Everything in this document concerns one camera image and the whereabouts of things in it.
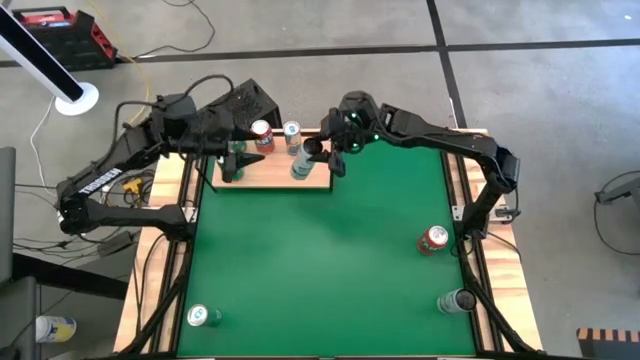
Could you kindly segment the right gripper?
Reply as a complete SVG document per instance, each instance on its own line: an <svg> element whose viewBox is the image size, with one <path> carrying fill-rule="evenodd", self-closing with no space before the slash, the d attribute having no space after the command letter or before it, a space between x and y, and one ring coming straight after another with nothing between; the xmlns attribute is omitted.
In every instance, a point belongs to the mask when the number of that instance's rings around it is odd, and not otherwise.
<svg viewBox="0 0 640 360"><path fill-rule="evenodd" d="M346 175L342 153L359 153L372 142L384 139L380 127L380 107L373 97L363 91L345 94L337 108L331 108L320 122L317 139L331 141L332 150L322 150L309 160L326 163L337 177Z"/></svg>

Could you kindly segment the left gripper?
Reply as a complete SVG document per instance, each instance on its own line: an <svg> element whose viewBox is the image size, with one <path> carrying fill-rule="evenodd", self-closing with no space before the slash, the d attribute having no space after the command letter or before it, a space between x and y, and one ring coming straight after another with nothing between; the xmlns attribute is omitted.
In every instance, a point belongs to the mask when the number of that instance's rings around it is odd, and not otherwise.
<svg viewBox="0 0 640 360"><path fill-rule="evenodd" d="M190 145L196 154L225 155L235 125L232 115L222 110L206 110L191 123ZM222 180L231 183L244 176L244 168L265 159L264 155L231 152L221 158Z"/></svg>

